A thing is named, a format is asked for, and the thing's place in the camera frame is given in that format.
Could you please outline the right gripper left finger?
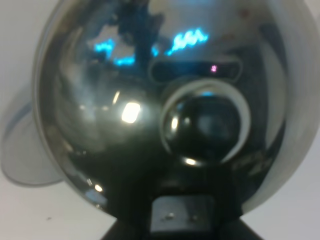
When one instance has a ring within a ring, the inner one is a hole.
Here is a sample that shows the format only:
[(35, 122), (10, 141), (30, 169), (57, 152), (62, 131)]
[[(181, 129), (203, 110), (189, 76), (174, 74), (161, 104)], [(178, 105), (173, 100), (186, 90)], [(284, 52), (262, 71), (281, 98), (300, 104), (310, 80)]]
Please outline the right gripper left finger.
[(102, 240), (152, 240), (146, 219), (136, 219), (132, 223), (116, 220)]

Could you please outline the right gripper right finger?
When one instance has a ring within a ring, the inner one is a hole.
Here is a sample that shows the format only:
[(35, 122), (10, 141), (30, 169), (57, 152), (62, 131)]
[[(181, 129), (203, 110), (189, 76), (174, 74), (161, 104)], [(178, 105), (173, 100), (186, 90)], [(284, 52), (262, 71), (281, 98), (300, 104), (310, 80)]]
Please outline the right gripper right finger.
[(245, 224), (239, 216), (215, 214), (213, 240), (260, 240), (260, 236)]

